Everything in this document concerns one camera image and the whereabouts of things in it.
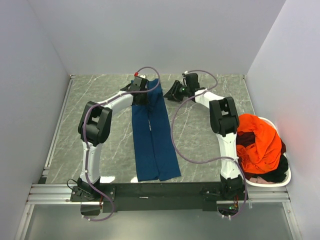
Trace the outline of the blue t shirt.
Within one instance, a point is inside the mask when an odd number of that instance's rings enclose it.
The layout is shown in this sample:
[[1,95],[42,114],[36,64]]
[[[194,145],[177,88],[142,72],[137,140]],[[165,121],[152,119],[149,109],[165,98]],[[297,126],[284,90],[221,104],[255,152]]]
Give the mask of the blue t shirt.
[[167,181],[181,176],[171,127],[158,79],[148,82],[146,105],[131,107],[136,175],[139,182]]

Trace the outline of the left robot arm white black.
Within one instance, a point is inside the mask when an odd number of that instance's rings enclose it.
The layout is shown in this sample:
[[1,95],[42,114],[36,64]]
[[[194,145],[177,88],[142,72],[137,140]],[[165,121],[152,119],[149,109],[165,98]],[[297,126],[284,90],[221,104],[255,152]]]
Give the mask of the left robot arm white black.
[[133,105],[146,105],[148,82],[144,75],[135,76],[133,82],[114,96],[100,102],[86,103],[78,125],[83,162],[77,187],[88,201],[94,201],[100,195],[100,158],[102,146],[110,135],[112,118]]

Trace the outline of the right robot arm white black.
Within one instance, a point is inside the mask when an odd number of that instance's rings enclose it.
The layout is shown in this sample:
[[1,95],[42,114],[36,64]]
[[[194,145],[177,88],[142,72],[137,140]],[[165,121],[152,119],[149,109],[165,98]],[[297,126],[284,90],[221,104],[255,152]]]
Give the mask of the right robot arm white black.
[[244,174],[239,165],[236,138],[240,125],[235,101],[232,97],[219,96],[211,90],[218,85],[218,79],[211,73],[201,70],[213,77],[215,84],[212,87],[201,87],[198,70],[182,73],[183,80],[176,80],[169,91],[164,95],[169,101],[180,103],[180,108],[188,101],[193,101],[209,110],[209,122],[215,133],[220,150],[220,156],[206,161],[195,161],[183,157],[194,164],[206,164],[217,160],[221,161],[219,195],[226,199],[233,199],[245,188]]

